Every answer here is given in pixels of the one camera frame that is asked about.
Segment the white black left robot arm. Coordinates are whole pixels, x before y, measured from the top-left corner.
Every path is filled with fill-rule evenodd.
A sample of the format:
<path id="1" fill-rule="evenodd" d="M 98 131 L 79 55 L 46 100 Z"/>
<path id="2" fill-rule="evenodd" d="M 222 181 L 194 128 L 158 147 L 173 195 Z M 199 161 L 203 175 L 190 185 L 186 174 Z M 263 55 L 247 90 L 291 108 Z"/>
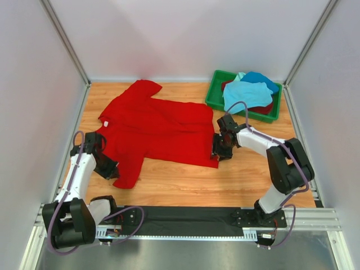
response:
<path id="1" fill-rule="evenodd" d="M 79 132 L 82 141 L 70 151 L 70 170 L 52 203 L 44 205 L 42 218 L 52 250 L 76 248 L 94 242 L 101 222 L 112 226 L 118 220 L 111 195 L 84 201 L 92 173 L 106 180 L 119 177 L 118 162 L 105 155 L 106 139 L 97 132 Z"/>

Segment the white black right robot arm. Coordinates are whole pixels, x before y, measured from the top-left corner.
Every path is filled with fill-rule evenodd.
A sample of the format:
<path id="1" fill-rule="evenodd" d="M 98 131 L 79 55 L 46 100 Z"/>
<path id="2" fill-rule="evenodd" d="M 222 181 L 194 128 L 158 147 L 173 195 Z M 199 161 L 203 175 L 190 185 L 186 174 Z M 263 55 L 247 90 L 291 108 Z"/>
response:
<path id="1" fill-rule="evenodd" d="M 211 155 L 218 161 L 229 160 L 233 148 L 244 147 L 267 158 L 271 186 L 253 209 L 236 214 L 238 224 L 249 227 L 284 227 L 282 207 L 296 193 L 307 191 L 314 170 L 302 143 L 264 134 L 248 123 L 237 124 L 230 114 L 217 121 L 219 133 L 213 136 Z"/>

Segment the green plastic bin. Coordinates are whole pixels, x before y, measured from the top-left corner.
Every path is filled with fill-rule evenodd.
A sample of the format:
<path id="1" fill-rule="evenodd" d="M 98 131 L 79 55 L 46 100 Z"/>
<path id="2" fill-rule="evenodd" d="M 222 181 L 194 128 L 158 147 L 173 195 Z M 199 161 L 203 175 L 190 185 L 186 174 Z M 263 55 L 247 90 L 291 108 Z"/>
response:
<path id="1" fill-rule="evenodd" d="M 233 81 L 238 74 L 227 71 L 216 70 L 214 72 L 205 102 L 212 109 L 224 111 L 223 88 L 226 83 Z M 281 107 L 282 85 L 274 83 L 278 92 L 273 97 L 273 105 L 268 113 L 259 113 L 252 108 L 249 110 L 249 118 L 265 123 L 272 123 L 278 119 Z"/>

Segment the dark red t shirt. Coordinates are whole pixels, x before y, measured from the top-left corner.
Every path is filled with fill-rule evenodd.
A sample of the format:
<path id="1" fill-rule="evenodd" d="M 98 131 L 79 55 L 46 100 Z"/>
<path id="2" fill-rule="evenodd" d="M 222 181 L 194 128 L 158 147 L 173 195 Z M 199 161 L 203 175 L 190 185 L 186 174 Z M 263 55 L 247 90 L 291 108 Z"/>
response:
<path id="1" fill-rule="evenodd" d="M 265 83 L 242 81 L 226 83 L 223 88 L 224 109 L 228 110 L 237 101 L 244 101 L 247 108 L 258 113 L 268 113 L 272 107 L 272 92 Z"/>

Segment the light blue t shirt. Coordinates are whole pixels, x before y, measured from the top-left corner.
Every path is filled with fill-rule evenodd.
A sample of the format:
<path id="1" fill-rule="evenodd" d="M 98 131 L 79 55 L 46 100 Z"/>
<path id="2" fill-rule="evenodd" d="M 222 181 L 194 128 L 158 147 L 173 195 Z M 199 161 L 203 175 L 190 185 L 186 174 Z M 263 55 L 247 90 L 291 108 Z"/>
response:
<path id="1" fill-rule="evenodd" d="M 222 83 L 224 109 L 231 114 L 247 107 L 249 111 L 267 115 L 273 109 L 273 96 L 278 86 L 261 73 L 238 73 L 235 79 Z"/>

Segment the left aluminium corner post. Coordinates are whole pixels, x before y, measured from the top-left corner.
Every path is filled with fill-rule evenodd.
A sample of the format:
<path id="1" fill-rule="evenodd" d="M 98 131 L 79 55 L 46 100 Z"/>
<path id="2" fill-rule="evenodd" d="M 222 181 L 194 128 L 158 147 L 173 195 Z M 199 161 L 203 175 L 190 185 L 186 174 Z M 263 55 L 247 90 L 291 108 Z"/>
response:
<path id="1" fill-rule="evenodd" d="M 68 38 L 68 35 L 66 34 L 62 23 L 51 3 L 49 0 L 40 0 L 39 1 L 42 7 L 44 8 L 45 13 L 47 14 L 51 24 L 53 25 L 57 35 L 59 36 L 62 44 L 64 45 L 71 61 L 73 62 L 77 72 L 79 73 L 82 81 L 85 83 L 87 87 L 90 86 L 91 81 L 83 67 L 83 65 L 80 62 L 80 59 L 78 58 L 77 53 L 75 52 L 70 39 Z"/>

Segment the aluminium corner post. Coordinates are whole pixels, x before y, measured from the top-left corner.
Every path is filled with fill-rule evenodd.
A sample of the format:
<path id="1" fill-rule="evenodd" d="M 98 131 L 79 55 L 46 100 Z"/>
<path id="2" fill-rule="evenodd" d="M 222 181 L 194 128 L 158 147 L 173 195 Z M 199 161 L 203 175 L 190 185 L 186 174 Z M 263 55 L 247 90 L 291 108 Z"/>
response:
<path id="1" fill-rule="evenodd" d="M 311 31 L 307 41 L 305 42 L 302 50 L 300 51 L 299 56 L 297 57 L 295 63 L 293 64 L 292 68 L 290 69 L 286 79 L 284 80 L 283 84 L 285 87 L 289 87 L 290 83 L 295 78 L 296 74 L 298 73 L 301 65 L 303 64 L 304 60 L 308 56 L 308 53 L 312 49 L 313 45 L 315 44 L 317 38 L 320 36 L 323 28 L 325 27 L 327 21 L 329 20 L 330 16 L 332 15 L 334 9 L 338 5 L 339 0 L 330 0 L 327 2 L 324 10 L 322 11 L 319 19 L 317 20 L 313 30 Z"/>
<path id="2" fill-rule="evenodd" d="M 77 53 L 75 52 L 70 39 L 68 38 L 68 35 L 66 34 L 62 23 L 51 3 L 49 0 L 40 0 L 39 1 L 42 7 L 44 8 L 45 13 L 47 14 L 51 24 L 53 25 L 57 35 L 59 36 L 62 44 L 64 45 L 71 61 L 73 62 L 77 72 L 79 73 L 82 81 L 85 83 L 87 87 L 90 86 L 91 81 L 83 67 L 83 65 L 80 62 L 80 59 L 78 58 Z"/>

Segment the right aluminium corner post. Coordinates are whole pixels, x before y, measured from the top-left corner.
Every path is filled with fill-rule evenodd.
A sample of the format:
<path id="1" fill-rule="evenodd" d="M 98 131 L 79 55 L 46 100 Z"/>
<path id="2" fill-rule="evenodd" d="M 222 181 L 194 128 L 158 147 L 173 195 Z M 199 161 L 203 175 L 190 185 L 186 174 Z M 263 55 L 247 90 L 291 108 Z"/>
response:
<path id="1" fill-rule="evenodd" d="M 304 60 L 308 56 L 308 53 L 312 49 L 313 45 L 315 44 L 317 38 L 320 36 L 323 28 L 325 27 L 327 21 L 329 20 L 330 16 L 332 15 L 334 9 L 338 5 L 339 0 L 330 0 L 327 2 L 324 10 L 322 11 L 319 19 L 317 20 L 313 30 L 311 31 L 307 41 L 305 42 L 302 50 L 300 51 L 299 56 L 297 57 L 295 63 L 293 64 L 292 68 L 290 69 L 286 79 L 284 80 L 283 84 L 285 87 L 289 87 L 290 83 L 295 78 L 296 74 L 298 73 L 301 65 L 303 64 Z"/>

